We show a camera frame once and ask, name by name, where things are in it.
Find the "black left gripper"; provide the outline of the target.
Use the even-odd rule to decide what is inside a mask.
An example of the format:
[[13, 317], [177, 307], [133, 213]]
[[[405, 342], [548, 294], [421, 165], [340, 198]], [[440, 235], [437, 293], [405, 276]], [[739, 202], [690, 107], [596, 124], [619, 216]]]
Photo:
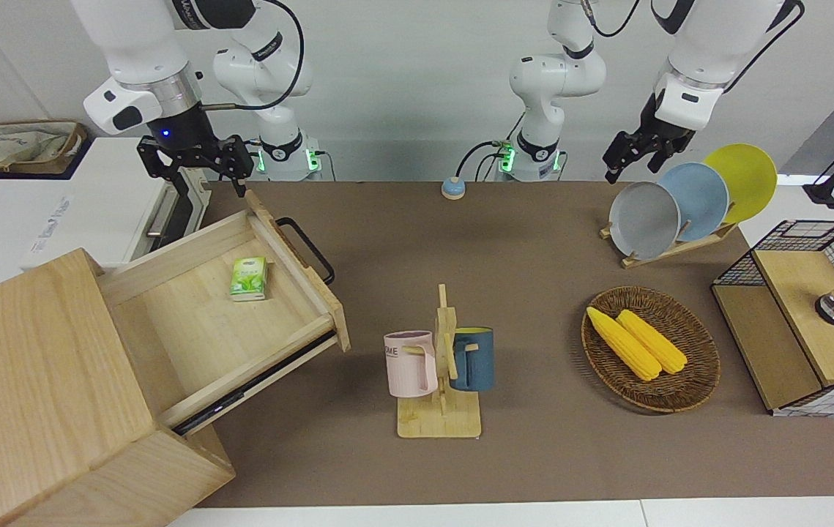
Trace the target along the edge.
[[[663, 105], [665, 94], [658, 92], [649, 97], [642, 108], [638, 126], [641, 134], [658, 140], [654, 156], [649, 161], [651, 173], [658, 173], [668, 159], [675, 154], [683, 153], [696, 134], [695, 130], [677, 126], [657, 117], [656, 113]], [[621, 172], [644, 156], [640, 133], [619, 131], [603, 154], [602, 160], [606, 164], [605, 180], [609, 184], [617, 183]]]

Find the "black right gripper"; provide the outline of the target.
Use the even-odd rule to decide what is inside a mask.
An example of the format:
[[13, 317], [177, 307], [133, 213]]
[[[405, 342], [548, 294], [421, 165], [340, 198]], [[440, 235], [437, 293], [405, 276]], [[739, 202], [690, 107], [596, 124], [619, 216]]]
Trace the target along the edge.
[[203, 104], [175, 116], [163, 117], [146, 124], [152, 134], [141, 137], [138, 154], [149, 177], [172, 180], [169, 166], [163, 163], [164, 154], [176, 166], [186, 168], [219, 168], [239, 198], [247, 192], [246, 180], [255, 164], [246, 144], [239, 135], [220, 140], [215, 136]]

